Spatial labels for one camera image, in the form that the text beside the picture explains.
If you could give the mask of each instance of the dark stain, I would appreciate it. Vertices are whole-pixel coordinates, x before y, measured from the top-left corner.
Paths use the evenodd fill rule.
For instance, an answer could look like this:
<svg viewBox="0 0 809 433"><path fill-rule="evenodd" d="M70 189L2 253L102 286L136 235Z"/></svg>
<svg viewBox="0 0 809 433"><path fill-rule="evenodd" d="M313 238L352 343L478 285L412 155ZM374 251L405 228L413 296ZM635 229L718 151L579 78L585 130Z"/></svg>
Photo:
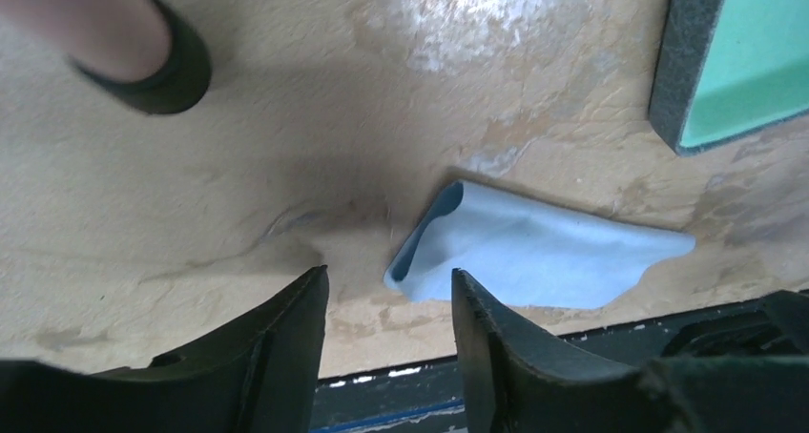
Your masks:
<svg viewBox="0 0 809 433"><path fill-rule="evenodd" d="M198 261L195 259L189 259L185 262L186 267L189 269L200 269L200 268L207 268L208 266L214 264L216 261Z"/></svg>
<svg viewBox="0 0 809 433"><path fill-rule="evenodd" d="M725 181L725 174L712 175L705 183L705 190L713 190Z"/></svg>
<svg viewBox="0 0 809 433"><path fill-rule="evenodd" d="M368 338L376 334L377 330L373 326L351 321L329 318L329 328L335 334L342 335L347 340Z"/></svg>
<svg viewBox="0 0 809 433"><path fill-rule="evenodd" d="M112 342L107 336L107 330L96 336L81 336L81 328L68 328L62 331L43 331L37 333L33 340L45 349L61 352L71 347L82 347L105 342Z"/></svg>
<svg viewBox="0 0 809 433"><path fill-rule="evenodd" d="M744 280L762 281L768 277L764 264L758 257L747 257L739 264L725 266L719 271L718 284L738 284Z"/></svg>
<svg viewBox="0 0 809 433"><path fill-rule="evenodd" d="M615 215L615 206L611 204L599 206L592 213L599 217L612 218Z"/></svg>
<svg viewBox="0 0 809 433"><path fill-rule="evenodd" d="M584 110L590 94L618 68L618 59L612 52L601 52L577 65L575 74L565 89L551 94L546 100L550 118L565 121Z"/></svg>
<svg viewBox="0 0 809 433"><path fill-rule="evenodd" d="M736 163L741 161L748 156L753 155L767 155L771 153L774 149L772 147L768 147L767 145L761 145L758 142L750 143L747 145L742 145L738 152L736 152L736 156L731 161L731 163Z"/></svg>
<svg viewBox="0 0 809 433"><path fill-rule="evenodd" d="M806 235L809 235L809 217L801 214L785 221L735 228L725 238L725 245L738 247L761 241L796 242L805 240Z"/></svg>
<svg viewBox="0 0 809 433"><path fill-rule="evenodd" d="M714 215L717 216L717 217L722 217L722 218L734 217L734 216L740 216L740 215L744 214L745 212L749 212L749 211L750 211L750 208L747 207L747 205L744 204L744 203L730 202L728 204L725 204L724 206L719 205L718 207L716 207L716 209L714 210Z"/></svg>
<svg viewBox="0 0 809 433"><path fill-rule="evenodd" d="M382 326L383 331L402 331L402 330L411 330L413 328L427 325L433 321L433 318L426 317L426 316L418 316L413 320L404 321L404 322L397 322L390 318L390 308L385 307L379 313L380 318L380 325Z"/></svg>
<svg viewBox="0 0 809 433"><path fill-rule="evenodd" d="M604 206L604 212L609 208L608 215L613 216L634 216L639 214L653 212L653 209L645 203L646 197L650 194L649 184L647 180L649 177L643 175L636 177L626 187L619 187L619 199L615 201L612 207Z"/></svg>
<svg viewBox="0 0 809 433"><path fill-rule="evenodd" d="M404 306L410 303L410 300L405 295L394 295L384 297L371 297L368 299L369 304L375 306Z"/></svg>

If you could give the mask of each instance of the black plastic part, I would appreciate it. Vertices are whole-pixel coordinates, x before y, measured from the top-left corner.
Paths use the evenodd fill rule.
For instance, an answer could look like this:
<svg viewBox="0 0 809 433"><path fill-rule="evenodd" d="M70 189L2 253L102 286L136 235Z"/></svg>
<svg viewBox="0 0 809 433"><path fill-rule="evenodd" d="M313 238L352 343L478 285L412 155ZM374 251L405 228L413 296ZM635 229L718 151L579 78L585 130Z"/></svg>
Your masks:
<svg viewBox="0 0 809 433"><path fill-rule="evenodd" d="M172 49L162 69L134 83L120 83L73 65L109 95L147 114L174 114L194 107L211 83L211 56L197 31L162 0L152 0L169 25Z"/></svg>
<svg viewBox="0 0 809 433"><path fill-rule="evenodd" d="M306 432L327 300L325 267L313 268L143 369L0 361L0 431Z"/></svg>
<svg viewBox="0 0 809 433"><path fill-rule="evenodd" d="M775 292L757 310L684 327L666 346L670 356L765 356L809 353L809 298Z"/></svg>
<svg viewBox="0 0 809 433"><path fill-rule="evenodd" d="M787 295L802 300L809 291L801 293ZM780 292L776 292L767 298L779 295ZM771 301L767 304L778 306ZM757 315L762 307L761 299L749 299L559 338L609 360L644 366L663 355L673 337L689 325ZM418 372L403 374L408 368L418 368ZM389 433L444 433L466 428L466 415L458 362L452 356L321 380L315 394L311 428L317 433L354 431L362 427L384 427Z"/></svg>
<svg viewBox="0 0 809 433"><path fill-rule="evenodd" d="M762 301L792 318L789 328L769 323L799 342L806 300L777 292ZM470 433L783 432L805 431L809 422L809 359L797 345L789 356L690 356L633 367L556 338L463 271L453 273L452 318Z"/></svg>

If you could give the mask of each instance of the blue cloth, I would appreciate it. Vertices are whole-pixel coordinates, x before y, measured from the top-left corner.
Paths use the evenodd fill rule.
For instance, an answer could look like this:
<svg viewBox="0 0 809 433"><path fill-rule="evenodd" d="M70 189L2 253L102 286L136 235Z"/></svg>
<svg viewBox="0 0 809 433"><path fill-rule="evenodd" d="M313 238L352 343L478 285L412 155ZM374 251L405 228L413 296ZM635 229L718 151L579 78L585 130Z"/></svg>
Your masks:
<svg viewBox="0 0 809 433"><path fill-rule="evenodd" d="M441 191L384 274L413 301L450 300L462 268L512 306L594 309L653 264L691 252L690 235L617 223L483 185Z"/></svg>

